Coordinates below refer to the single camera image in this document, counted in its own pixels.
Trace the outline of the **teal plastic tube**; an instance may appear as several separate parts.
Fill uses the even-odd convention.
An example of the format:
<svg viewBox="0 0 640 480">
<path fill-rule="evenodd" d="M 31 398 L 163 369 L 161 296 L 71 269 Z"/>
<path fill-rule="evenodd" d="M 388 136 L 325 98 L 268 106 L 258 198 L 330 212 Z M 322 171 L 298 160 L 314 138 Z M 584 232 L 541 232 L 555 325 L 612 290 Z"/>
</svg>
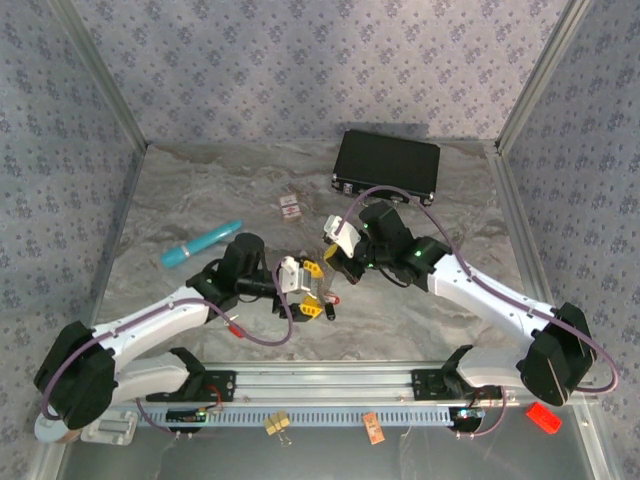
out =
<svg viewBox="0 0 640 480">
<path fill-rule="evenodd" d="M 242 226 L 243 222 L 241 220 L 235 220 L 221 225 L 197 238 L 167 250 L 161 256 L 161 263 L 165 268 L 174 268 L 185 262 L 191 256 L 224 240 L 240 230 Z"/>
</svg>

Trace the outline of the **small red white card packet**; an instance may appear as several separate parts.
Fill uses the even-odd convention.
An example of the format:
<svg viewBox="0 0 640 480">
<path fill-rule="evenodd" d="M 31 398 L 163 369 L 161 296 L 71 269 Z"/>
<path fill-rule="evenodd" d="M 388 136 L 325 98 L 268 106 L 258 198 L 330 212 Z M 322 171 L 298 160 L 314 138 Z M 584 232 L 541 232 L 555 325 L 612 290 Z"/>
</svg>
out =
<svg viewBox="0 0 640 480">
<path fill-rule="evenodd" d="M 295 194 L 280 197 L 279 206 L 284 221 L 294 221 L 302 216 L 301 207 Z"/>
</svg>

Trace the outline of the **tan binder clip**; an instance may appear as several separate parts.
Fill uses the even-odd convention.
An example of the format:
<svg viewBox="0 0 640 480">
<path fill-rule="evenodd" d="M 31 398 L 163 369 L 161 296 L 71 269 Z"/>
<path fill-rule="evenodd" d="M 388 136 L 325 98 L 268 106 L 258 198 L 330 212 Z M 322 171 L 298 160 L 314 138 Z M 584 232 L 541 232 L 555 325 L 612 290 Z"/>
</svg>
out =
<svg viewBox="0 0 640 480">
<path fill-rule="evenodd" d="M 269 436 L 275 435 L 280 444 L 283 447 L 290 446 L 292 444 L 291 439 L 288 437 L 287 430 L 291 425 L 289 415 L 286 411 L 280 410 L 275 412 L 264 420 L 265 431 Z"/>
</svg>

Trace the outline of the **orange paper tag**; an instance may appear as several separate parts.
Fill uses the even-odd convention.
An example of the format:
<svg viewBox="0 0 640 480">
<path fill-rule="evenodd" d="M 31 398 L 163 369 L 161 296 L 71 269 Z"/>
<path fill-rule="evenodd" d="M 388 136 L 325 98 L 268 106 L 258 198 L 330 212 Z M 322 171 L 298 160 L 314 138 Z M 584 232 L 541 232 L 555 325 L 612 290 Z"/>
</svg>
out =
<svg viewBox="0 0 640 480">
<path fill-rule="evenodd" d="M 375 412 L 368 412 L 362 416 L 362 421 L 372 445 L 377 445 L 385 440 L 385 436 Z"/>
</svg>

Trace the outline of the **left small circuit board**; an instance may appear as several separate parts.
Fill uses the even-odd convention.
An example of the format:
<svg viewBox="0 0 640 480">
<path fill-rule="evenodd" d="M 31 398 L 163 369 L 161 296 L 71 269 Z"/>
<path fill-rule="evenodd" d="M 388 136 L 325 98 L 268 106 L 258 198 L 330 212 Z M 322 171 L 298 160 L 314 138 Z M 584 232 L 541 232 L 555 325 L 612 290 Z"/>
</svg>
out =
<svg viewBox="0 0 640 480">
<path fill-rule="evenodd" d="M 169 409 L 165 414 L 168 424 L 205 423 L 208 419 L 206 408 Z"/>
</svg>

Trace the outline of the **small circuit board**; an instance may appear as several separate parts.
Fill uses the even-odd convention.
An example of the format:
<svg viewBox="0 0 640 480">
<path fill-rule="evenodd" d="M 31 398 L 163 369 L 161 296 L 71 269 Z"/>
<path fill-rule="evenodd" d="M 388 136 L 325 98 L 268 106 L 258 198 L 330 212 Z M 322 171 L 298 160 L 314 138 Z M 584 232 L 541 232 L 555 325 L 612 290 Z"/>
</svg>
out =
<svg viewBox="0 0 640 480">
<path fill-rule="evenodd" d="M 451 407 L 450 418 L 456 428 L 477 429 L 485 417 L 485 410 L 478 407 Z"/>
<path fill-rule="evenodd" d="M 169 409 L 165 414 L 168 424 L 205 423 L 208 419 L 206 408 Z"/>
</svg>

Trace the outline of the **right small circuit board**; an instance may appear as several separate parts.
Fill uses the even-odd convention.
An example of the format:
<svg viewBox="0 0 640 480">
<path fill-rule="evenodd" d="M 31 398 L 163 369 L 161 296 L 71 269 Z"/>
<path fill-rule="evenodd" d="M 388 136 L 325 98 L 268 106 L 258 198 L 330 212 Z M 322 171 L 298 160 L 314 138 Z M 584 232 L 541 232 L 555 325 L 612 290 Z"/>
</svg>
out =
<svg viewBox="0 0 640 480">
<path fill-rule="evenodd" d="M 477 429 L 485 417 L 485 410 L 478 407 L 451 407 L 450 418 L 456 428 Z"/>
</svg>

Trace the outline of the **red plastic block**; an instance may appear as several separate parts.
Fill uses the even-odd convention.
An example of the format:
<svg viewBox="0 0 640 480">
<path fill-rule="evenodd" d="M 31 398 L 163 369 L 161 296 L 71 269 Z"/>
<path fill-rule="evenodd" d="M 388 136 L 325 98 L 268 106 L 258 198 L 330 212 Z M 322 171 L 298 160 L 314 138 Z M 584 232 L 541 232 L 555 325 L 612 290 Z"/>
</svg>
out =
<svg viewBox="0 0 640 480">
<path fill-rule="evenodd" d="M 562 420 L 541 403 L 534 402 L 526 410 L 526 416 L 547 434 L 556 434 L 562 427 Z"/>
</svg>

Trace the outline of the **roll of tape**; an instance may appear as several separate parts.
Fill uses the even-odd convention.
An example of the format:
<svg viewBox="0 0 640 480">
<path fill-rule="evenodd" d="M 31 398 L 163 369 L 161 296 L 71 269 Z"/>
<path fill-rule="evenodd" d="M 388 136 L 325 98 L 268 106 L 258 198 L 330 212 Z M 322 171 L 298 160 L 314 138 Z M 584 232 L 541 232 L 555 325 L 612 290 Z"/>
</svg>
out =
<svg viewBox="0 0 640 480">
<path fill-rule="evenodd" d="M 42 443 L 66 444 L 80 437 L 82 430 L 70 430 L 61 420 L 49 420 L 39 414 L 35 425 L 34 434 Z"/>
</svg>

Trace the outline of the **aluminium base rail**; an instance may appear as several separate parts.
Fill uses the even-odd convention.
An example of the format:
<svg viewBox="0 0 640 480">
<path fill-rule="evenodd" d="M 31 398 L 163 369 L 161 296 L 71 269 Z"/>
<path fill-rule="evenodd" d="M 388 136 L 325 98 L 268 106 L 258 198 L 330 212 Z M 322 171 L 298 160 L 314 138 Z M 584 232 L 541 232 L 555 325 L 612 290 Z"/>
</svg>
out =
<svg viewBox="0 0 640 480">
<path fill-rule="evenodd" d="M 428 361 L 209 362 L 236 373 L 233 403 L 243 406 L 409 406 L 411 372 L 438 369 Z"/>
</svg>

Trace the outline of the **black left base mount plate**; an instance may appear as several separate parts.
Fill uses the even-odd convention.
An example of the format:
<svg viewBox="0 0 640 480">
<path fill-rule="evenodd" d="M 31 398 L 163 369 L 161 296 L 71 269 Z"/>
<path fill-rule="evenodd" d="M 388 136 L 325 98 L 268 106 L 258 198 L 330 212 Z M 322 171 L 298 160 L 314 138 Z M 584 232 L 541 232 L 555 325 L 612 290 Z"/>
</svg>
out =
<svg viewBox="0 0 640 480">
<path fill-rule="evenodd" d="M 161 392 L 145 397 L 152 403 L 216 403 L 232 402 L 237 373 L 233 370 L 204 370 L 190 374 L 185 384 L 172 393 Z"/>
</svg>

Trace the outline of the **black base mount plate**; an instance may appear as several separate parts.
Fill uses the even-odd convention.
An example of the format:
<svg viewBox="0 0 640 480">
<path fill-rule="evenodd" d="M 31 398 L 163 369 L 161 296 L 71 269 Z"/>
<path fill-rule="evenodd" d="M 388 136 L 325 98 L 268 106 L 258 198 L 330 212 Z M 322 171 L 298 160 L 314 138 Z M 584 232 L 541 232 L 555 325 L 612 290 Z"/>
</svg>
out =
<svg viewBox="0 0 640 480">
<path fill-rule="evenodd" d="M 411 387 L 416 401 L 427 400 L 501 400 L 497 386 L 473 387 L 455 371 L 415 369 L 411 371 Z"/>
<path fill-rule="evenodd" d="M 232 402 L 237 373 L 233 370 L 204 370 L 190 374 L 185 384 L 172 393 L 161 392 L 145 397 L 152 403 L 216 403 Z"/>
</svg>

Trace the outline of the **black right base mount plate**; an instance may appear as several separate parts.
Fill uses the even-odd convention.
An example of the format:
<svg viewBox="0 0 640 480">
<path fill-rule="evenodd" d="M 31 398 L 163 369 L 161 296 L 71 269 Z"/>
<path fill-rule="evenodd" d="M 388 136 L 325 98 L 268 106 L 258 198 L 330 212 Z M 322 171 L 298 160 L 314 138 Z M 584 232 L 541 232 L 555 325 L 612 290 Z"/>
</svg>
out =
<svg viewBox="0 0 640 480">
<path fill-rule="evenodd" d="M 415 369 L 411 371 L 411 387 L 416 401 L 427 400 L 501 400 L 497 386 L 473 387 L 455 371 Z"/>
</svg>

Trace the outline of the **grey metal bracket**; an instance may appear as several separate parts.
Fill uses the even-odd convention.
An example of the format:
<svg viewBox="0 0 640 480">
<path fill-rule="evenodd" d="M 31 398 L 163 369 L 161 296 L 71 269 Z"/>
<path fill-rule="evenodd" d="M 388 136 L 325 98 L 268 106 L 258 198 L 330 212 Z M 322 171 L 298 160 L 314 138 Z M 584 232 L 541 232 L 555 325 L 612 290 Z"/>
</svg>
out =
<svg viewBox="0 0 640 480">
<path fill-rule="evenodd" d="M 128 446 L 131 444 L 139 414 L 134 411 L 108 410 L 86 426 L 80 435 L 83 442 Z"/>
</svg>

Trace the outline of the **aluminium frame post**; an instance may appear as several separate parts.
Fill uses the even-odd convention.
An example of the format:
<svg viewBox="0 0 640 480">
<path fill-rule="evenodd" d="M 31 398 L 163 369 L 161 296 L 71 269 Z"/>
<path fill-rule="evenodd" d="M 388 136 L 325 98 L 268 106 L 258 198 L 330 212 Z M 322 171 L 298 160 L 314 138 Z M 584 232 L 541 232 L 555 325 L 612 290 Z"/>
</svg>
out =
<svg viewBox="0 0 640 480">
<path fill-rule="evenodd" d="M 513 147 L 594 0 L 567 0 L 529 78 L 509 114 L 495 146 L 504 156 Z"/>
<path fill-rule="evenodd" d="M 148 142 L 72 0 L 47 0 L 47 2 L 130 144 L 136 151 L 144 154 Z"/>
</svg>

